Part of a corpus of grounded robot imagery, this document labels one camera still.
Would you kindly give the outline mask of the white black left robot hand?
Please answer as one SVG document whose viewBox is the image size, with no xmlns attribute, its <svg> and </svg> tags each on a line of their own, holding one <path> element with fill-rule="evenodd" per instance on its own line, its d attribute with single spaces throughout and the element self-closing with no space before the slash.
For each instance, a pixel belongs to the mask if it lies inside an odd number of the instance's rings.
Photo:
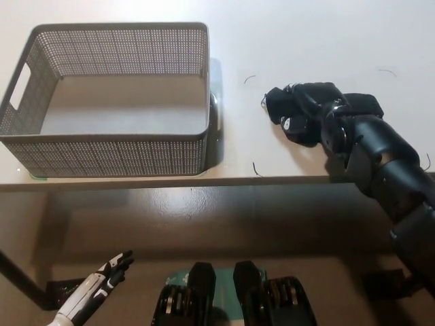
<svg viewBox="0 0 435 326">
<path fill-rule="evenodd" d="M 99 309 L 111 292 L 123 281 L 134 262 L 132 251 L 125 251 L 90 274 L 69 296 L 49 324 L 81 326 Z"/>
</svg>

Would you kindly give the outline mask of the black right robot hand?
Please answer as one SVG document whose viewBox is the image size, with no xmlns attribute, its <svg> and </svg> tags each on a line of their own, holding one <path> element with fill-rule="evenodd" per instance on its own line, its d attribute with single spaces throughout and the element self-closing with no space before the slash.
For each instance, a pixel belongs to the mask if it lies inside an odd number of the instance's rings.
<svg viewBox="0 0 435 326">
<path fill-rule="evenodd" d="M 344 94 L 331 82 L 294 84 L 289 109 L 281 117 L 281 129 L 294 143 L 307 147 L 318 143 L 328 149 L 342 147 L 345 132 L 339 118 L 350 112 Z"/>
</svg>

